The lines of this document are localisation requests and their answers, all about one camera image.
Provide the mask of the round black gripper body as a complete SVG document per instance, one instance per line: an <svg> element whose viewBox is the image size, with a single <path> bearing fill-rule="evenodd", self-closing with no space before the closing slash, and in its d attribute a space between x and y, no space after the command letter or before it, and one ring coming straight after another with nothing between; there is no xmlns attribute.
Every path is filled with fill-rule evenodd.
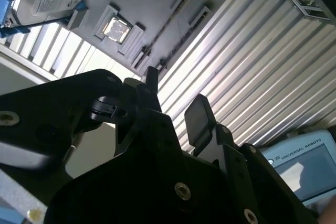
<svg viewBox="0 0 336 224"><path fill-rule="evenodd" d="M217 167L156 140L77 177L55 194L45 223L229 223Z"/></svg>

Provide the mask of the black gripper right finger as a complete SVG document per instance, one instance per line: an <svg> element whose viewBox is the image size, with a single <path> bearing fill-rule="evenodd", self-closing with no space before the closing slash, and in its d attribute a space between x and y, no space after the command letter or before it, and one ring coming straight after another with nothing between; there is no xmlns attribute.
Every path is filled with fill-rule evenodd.
<svg viewBox="0 0 336 224"><path fill-rule="evenodd" d="M207 97L199 94L184 113L194 157L216 172L207 186L204 220L222 223L317 223L261 151L238 146L218 123Z"/></svg>

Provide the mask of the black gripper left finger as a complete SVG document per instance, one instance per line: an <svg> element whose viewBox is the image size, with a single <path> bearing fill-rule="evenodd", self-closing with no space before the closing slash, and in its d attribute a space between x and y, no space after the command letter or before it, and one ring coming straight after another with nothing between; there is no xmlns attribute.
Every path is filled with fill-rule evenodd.
<svg viewBox="0 0 336 224"><path fill-rule="evenodd" d="M142 194L172 209L195 206L185 156L157 96L158 71L145 82L102 69L1 96L1 197L16 209L103 203ZM70 178L75 138L102 123L117 127L114 158Z"/></svg>

